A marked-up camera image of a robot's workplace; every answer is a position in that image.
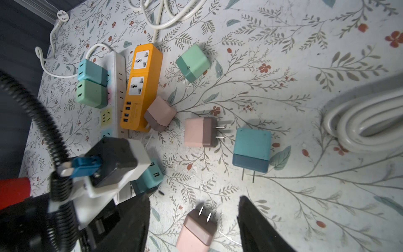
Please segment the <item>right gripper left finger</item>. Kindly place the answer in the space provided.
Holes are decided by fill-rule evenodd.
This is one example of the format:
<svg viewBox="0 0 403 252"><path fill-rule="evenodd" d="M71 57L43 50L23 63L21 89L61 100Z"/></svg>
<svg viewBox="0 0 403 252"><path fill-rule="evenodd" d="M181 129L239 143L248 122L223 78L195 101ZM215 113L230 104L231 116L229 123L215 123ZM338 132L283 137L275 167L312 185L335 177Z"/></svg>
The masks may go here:
<svg viewBox="0 0 403 252"><path fill-rule="evenodd" d="M103 212L91 225L91 250L93 252L143 252L145 251L149 224L150 200L145 194L131 198Z"/></svg>

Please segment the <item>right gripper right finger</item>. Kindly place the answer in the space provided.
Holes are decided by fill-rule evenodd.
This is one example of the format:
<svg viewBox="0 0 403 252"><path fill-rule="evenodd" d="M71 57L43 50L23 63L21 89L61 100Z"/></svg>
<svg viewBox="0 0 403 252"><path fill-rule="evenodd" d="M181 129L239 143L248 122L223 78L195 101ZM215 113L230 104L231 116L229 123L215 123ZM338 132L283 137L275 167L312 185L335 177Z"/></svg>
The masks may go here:
<svg viewBox="0 0 403 252"><path fill-rule="evenodd" d="M244 252L295 252L246 196L241 196L237 216Z"/></svg>

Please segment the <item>pink plug adapter front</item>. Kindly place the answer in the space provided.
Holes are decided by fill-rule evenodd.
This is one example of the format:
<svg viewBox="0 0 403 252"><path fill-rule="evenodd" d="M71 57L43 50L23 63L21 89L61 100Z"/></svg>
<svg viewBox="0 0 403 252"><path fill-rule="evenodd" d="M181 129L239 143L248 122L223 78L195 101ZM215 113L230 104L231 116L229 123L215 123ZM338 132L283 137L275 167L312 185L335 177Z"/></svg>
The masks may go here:
<svg viewBox="0 0 403 252"><path fill-rule="evenodd" d="M186 215L176 248L179 252L207 252L217 229L218 224L212 212L200 204Z"/></svg>

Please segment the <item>teal plug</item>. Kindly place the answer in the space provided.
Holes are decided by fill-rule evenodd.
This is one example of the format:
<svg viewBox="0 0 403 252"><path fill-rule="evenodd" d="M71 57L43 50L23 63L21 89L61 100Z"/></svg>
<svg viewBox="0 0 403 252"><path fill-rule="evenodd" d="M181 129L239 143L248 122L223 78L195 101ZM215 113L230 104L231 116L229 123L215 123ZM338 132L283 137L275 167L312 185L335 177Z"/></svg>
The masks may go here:
<svg viewBox="0 0 403 252"><path fill-rule="evenodd" d="M157 188L163 181L164 174L156 159L151 160L150 166L136 180L131 181L135 195L140 195L153 188Z"/></svg>

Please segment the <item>teal plug adapter front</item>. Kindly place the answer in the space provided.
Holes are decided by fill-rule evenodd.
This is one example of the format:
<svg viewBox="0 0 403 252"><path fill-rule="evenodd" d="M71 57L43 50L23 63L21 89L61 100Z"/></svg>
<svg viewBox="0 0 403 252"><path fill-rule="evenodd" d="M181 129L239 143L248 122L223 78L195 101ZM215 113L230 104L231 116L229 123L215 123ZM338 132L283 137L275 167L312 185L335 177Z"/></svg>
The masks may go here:
<svg viewBox="0 0 403 252"><path fill-rule="evenodd" d="M103 87L107 86L108 72L103 67L84 59L78 67L78 81L88 80L99 84Z"/></svg>

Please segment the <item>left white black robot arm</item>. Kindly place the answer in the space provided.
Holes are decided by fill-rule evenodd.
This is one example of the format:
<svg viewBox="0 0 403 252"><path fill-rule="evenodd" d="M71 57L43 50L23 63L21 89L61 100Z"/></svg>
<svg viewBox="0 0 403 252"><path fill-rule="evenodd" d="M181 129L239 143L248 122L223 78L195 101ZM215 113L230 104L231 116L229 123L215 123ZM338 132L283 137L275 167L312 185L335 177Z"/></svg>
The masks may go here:
<svg viewBox="0 0 403 252"><path fill-rule="evenodd" d="M23 84L1 71L4 90L31 118L54 169L69 161L63 137L49 111ZM72 180L52 171L48 178L21 174L1 180L1 251L71 252L78 240L76 211L68 197Z"/></svg>

